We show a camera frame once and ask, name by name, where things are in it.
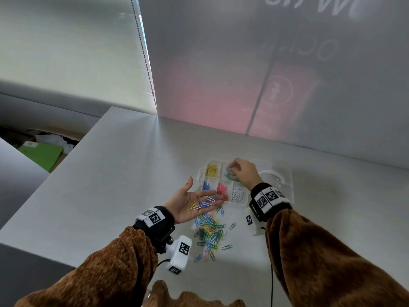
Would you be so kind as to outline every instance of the green folder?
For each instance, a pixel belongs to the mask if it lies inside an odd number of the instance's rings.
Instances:
[[[48,172],[57,161],[62,146],[26,141],[18,150]]]

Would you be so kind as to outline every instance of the open palm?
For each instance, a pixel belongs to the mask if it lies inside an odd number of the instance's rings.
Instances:
[[[216,191],[189,191],[193,186],[193,178],[190,176],[187,183],[176,191],[176,193],[169,199],[164,207],[175,218],[175,224],[180,224],[193,220],[202,213],[215,210],[222,205],[224,201],[218,199],[212,203],[212,207],[204,207],[196,210],[188,210],[187,208],[195,202],[195,206],[199,203],[207,201],[205,196],[216,195]]]

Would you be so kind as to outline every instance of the black wrist strap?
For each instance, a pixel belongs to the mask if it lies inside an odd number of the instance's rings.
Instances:
[[[289,200],[279,190],[268,183],[256,185],[250,192],[250,208],[259,222],[267,222],[284,209],[292,209]]]
[[[166,243],[175,230],[175,219],[165,207],[156,206],[139,215],[133,228],[143,230],[156,252],[162,254],[166,252]]]

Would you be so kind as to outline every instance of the table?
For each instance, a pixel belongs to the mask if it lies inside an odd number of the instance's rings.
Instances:
[[[119,108],[110,108],[10,219],[0,243],[78,266],[196,177],[208,159],[235,157],[287,163],[294,208],[409,287],[409,171]],[[243,239],[228,256],[189,261],[180,276],[161,265],[153,281],[165,280],[173,297],[194,291],[225,304],[241,298],[268,306],[264,237],[245,229],[238,226]],[[174,237],[193,233],[187,223]],[[276,279],[274,304],[290,306]]]

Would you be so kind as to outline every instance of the brown fuzzy jacket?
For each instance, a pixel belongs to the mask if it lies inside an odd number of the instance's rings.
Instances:
[[[294,307],[409,306],[409,292],[391,276],[293,210],[270,219],[265,237],[274,272]],[[139,307],[157,264],[145,233],[127,227],[52,287],[24,297],[15,306]],[[224,305],[189,292],[172,299],[166,284],[157,281],[144,306]],[[244,303],[236,300],[229,306]]]

